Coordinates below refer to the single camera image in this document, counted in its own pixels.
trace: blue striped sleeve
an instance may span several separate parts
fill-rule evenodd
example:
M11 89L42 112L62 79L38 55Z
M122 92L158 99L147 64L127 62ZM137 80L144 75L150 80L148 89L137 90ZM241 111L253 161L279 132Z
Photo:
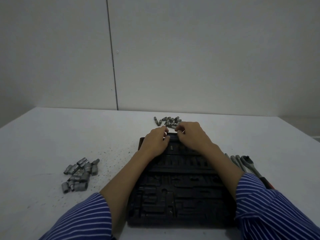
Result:
M320 228L279 191L245 173L236 190L236 222L242 239L320 239Z
M114 239L111 214L99 193L68 210L40 240Z

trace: foam tool organizer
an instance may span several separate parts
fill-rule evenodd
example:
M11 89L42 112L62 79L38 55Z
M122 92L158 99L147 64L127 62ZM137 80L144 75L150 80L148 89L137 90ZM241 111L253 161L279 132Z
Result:
M216 171L196 151L185 147L176 133L168 135L168 147L148 164L130 194L128 225L234 227L236 203Z

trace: hand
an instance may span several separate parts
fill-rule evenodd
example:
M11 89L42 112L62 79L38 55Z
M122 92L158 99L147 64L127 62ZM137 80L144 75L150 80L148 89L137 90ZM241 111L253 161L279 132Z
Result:
M163 153L168 146L170 136L167 136L166 132L169 132L169 129L162 126L152 129L144 138L140 151L145 152L149 156L150 160Z
M175 131L179 140L188 148L203 153L206 148L217 146L213 144L198 122L181 122Z

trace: table surface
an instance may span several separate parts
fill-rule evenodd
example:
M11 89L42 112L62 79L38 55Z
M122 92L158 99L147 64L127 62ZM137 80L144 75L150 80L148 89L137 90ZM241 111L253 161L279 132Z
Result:
M98 192L130 160L153 117L198 121L229 155L250 155L258 171L320 225L320 143L278 117L34 108L0 129L1 239L37 239L68 209ZM100 158L86 192L63 194L69 164ZM126 239L240 239L237 229L141 229Z

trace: bit pile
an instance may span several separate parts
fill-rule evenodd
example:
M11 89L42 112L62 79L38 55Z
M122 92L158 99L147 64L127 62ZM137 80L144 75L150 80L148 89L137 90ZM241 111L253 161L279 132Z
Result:
M181 122L181 120L179 119L179 116L175 117L175 118L171 118L171 117L164 117L162 120L160 120L158 122L156 117L153 117L155 123L157 126L160 126L162 124L162 121L165 121L164 125L166 127L175 129L177 127L177 125Z
M65 175L71 177L62 183L62 191L64 194L69 191L86 191L90 175L95 176L98 174L98 163L100 159L94 160L92 163L85 157L79 160L75 165L67 166L63 172Z

